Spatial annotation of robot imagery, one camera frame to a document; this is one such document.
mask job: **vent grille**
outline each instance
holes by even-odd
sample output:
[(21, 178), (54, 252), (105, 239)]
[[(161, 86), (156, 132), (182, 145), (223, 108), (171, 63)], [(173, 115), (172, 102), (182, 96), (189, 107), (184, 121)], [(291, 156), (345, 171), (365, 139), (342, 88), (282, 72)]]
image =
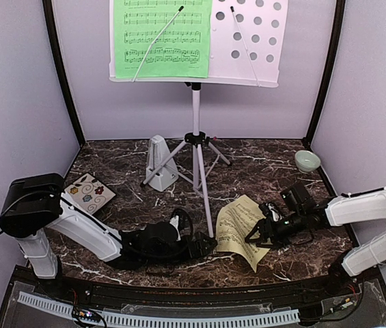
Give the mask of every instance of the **vent grille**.
[[(26, 292), (20, 292), (18, 302), (32, 308), (47, 312), (62, 318), (72, 319), (72, 306)], [(255, 316), (237, 316), (233, 318), (155, 318), (147, 316), (132, 316), (110, 311), (100, 312), (108, 327), (126, 328), (262, 328), (276, 327), (298, 323), (299, 311), (289, 310), (278, 313), (259, 314)]]

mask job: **black post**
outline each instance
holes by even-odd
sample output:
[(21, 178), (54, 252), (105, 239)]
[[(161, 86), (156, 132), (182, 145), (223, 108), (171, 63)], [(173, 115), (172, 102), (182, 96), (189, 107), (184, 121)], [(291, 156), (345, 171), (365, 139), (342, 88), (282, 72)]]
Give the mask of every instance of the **black post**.
[(64, 61), (62, 60), (61, 48), (57, 38), (57, 30), (55, 24), (55, 15), (53, 13), (53, 4), (51, 0), (42, 0), (44, 6), (45, 23), (49, 34), (51, 53), (55, 61), (57, 78), (61, 85), (62, 94), (64, 96), (65, 105), (67, 106), (68, 115), (70, 116), (71, 124), (74, 129), (77, 141), (80, 146), (85, 144), (85, 136), (83, 135), (82, 127), (77, 116), (76, 107), (72, 101), (70, 86), (68, 85), (67, 76), (65, 73)]
[(320, 89), (317, 95), (316, 105), (314, 106), (313, 115), (311, 117), (311, 122), (309, 123), (309, 128), (307, 135), (302, 139), (305, 147), (311, 146), (313, 141), (314, 134), (322, 114), (323, 106), (325, 105), (325, 100), (327, 97), (329, 84), (331, 82), (332, 72), (334, 68), (335, 58), (337, 57), (338, 44), (340, 41), (340, 34), (342, 32), (343, 17), (344, 17), (344, 8), (346, 5), (346, 0), (337, 0), (335, 5), (335, 15), (334, 22), (331, 32), (331, 41), (329, 43), (327, 61), (325, 64), (325, 69), (323, 71), (322, 82), (320, 83)]

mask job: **white metronome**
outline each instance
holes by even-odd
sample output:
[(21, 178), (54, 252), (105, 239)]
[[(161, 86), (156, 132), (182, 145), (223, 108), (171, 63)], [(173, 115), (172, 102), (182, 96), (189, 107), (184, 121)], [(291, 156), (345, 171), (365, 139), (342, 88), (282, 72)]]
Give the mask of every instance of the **white metronome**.
[[(149, 141), (149, 151), (147, 155), (146, 177), (158, 167), (164, 159), (170, 155), (165, 139), (160, 135), (155, 135)], [(157, 191), (164, 191), (179, 178), (178, 168), (174, 159), (171, 159), (148, 183)]]

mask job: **green paper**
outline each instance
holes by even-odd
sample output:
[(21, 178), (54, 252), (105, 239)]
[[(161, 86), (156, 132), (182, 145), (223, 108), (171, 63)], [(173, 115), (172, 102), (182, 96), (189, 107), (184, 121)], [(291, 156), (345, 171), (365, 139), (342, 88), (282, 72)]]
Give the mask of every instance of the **green paper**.
[(155, 37), (160, 36), (138, 77), (208, 77), (211, 0), (115, 0), (115, 76), (133, 78)]

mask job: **white wall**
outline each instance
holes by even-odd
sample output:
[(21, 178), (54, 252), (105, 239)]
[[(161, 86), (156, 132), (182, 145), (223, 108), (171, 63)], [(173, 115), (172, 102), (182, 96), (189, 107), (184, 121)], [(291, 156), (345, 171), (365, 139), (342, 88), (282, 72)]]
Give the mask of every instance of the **white wall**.
[[(338, 193), (386, 185), (386, 1), (347, 1), (313, 149)], [(381, 233), (386, 222), (354, 228), (363, 243)], [(382, 272), (386, 281), (386, 266)]]
[[(157, 133), (183, 137), (192, 129), (191, 91), (183, 83), (109, 81), (109, 0), (54, 4), (72, 94), (88, 139), (150, 138)], [(291, 0), (280, 86), (204, 85), (202, 130), (218, 137), (304, 137), (334, 9), (335, 0)]]
[[(78, 143), (51, 57), (41, 1), (0, 1), (0, 211), (16, 178), (66, 173)], [(0, 236), (0, 305), (16, 241)]]

